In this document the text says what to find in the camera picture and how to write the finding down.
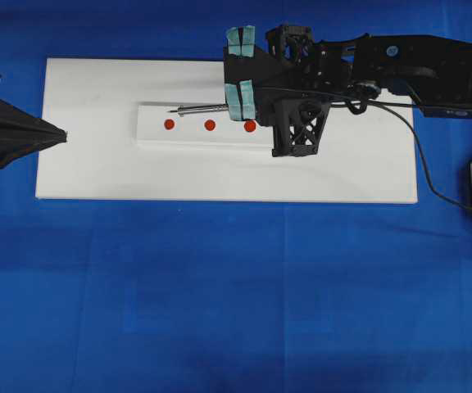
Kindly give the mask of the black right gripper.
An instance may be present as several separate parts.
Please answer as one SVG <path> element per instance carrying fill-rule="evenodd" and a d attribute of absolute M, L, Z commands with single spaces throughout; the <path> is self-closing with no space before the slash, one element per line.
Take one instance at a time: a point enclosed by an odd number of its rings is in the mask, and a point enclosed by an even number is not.
<path fill-rule="evenodd" d="M 273 157 L 317 154 L 331 105 L 349 89 L 355 40 L 316 42 L 309 27 L 280 25 L 265 52 L 252 25 L 225 37 L 224 79 L 236 82 L 224 84 L 229 118 L 272 127 Z"/>

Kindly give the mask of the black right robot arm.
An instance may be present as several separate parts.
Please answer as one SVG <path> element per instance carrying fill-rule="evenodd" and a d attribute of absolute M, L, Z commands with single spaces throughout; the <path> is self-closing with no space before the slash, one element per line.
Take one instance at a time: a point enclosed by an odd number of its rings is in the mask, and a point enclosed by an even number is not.
<path fill-rule="evenodd" d="M 472 43 L 369 34 L 316 41 L 296 25 L 265 38 L 260 48 L 253 27 L 227 31 L 225 102 L 232 120 L 271 128 L 275 157 L 316 154 L 333 105 L 359 115 L 382 91 L 409 97 L 428 117 L 472 118 Z"/>

